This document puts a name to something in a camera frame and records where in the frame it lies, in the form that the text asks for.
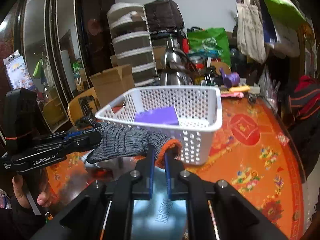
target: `floral tablecloth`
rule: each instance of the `floral tablecloth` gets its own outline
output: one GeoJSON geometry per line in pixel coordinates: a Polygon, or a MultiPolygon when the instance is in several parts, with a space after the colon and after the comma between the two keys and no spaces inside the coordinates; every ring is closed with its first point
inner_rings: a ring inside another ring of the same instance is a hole
{"type": "MultiPolygon", "coordinates": [[[[261,100],[251,105],[246,98],[223,98],[222,109],[223,125],[214,134],[207,162],[186,169],[211,182],[227,180],[288,238],[298,240],[303,234],[301,183],[305,178],[292,142],[261,100]]],[[[65,204],[90,182],[82,155],[70,154],[47,168],[57,199],[64,197],[68,184],[79,185],[65,204]]]]}

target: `white bag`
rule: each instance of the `white bag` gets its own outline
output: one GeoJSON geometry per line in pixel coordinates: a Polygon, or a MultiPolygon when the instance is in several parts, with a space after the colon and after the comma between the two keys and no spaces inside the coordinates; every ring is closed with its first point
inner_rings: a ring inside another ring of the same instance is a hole
{"type": "Polygon", "coordinates": [[[288,57],[299,57],[300,47],[297,32],[294,29],[284,26],[273,17],[271,18],[276,30],[277,42],[266,44],[288,57]]]}
{"type": "Polygon", "coordinates": [[[244,0],[243,3],[236,5],[238,11],[237,47],[242,54],[262,64],[267,56],[259,0],[244,0]]]}

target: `human hand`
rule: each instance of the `human hand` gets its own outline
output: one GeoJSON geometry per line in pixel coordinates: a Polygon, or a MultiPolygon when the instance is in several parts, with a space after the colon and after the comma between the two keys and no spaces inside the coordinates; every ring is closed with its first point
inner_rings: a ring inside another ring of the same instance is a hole
{"type": "MultiPolygon", "coordinates": [[[[43,169],[41,174],[42,174],[41,180],[40,180],[41,182],[39,185],[40,194],[38,196],[37,202],[40,206],[48,207],[51,205],[51,199],[50,199],[50,188],[48,183],[48,174],[46,169],[43,169]]],[[[19,204],[22,207],[31,208],[31,205],[22,190],[23,183],[24,183],[23,177],[19,174],[15,175],[12,178],[14,195],[16,196],[19,204]]]]}

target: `lime green bag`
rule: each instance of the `lime green bag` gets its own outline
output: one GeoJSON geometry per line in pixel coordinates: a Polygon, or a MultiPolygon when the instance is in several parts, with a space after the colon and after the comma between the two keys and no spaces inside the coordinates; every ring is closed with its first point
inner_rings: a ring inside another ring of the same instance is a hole
{"type": "Polygon", "coordinates": [[[229,41],[224,28],[210,28],[188,33],[189,46],[193,51],[216,51],[221,61],[231,66],[229,41]]]}
{"type": "Polygon", "coordinates": [[[269,14],[283,25],[297,30],[306,19],[290,0],[264,0],[269,14]]]}

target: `laundry basket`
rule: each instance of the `laundry basket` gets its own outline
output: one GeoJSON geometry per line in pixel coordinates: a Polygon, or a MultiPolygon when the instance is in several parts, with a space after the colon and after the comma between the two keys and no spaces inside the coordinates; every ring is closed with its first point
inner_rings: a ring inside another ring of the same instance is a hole
{"type": "Polygon", "coordinates": [[[154,86],[133,88],[95,114],[97,119],[119,126],[162,132],[182,143],[180,160],[206,162],[213,134],[222,125],[220,91],[207,86],[154,86]],[[122,105],[117,112],[112,108],[122,105]],[[175,106],[180,125],[135,122],[137,113],[175,106]]]}

